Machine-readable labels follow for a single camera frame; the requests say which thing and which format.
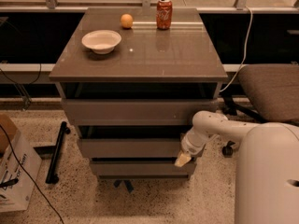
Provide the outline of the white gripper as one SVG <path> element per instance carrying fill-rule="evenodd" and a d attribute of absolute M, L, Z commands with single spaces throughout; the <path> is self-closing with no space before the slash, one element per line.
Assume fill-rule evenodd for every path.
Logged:
<path fill-rule="evenodd" d="M 196 130 L 195 127 L 188 130 L 181 140 L 182 151 L 177 156 L 175 166 L 183 167 L 192 157 L 201 157 L 208 140 L 207 132 Z"/>

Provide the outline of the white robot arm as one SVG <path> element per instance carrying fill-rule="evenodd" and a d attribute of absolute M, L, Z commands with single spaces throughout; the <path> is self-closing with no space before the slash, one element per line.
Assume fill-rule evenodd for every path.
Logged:
<path fill-rule="evenodd" d="M 216 135 L 240 145 L 235 224 L 299 224 L 299 127 L 199 111 L 181 140 L 175 165 L 184 166 Z"/>

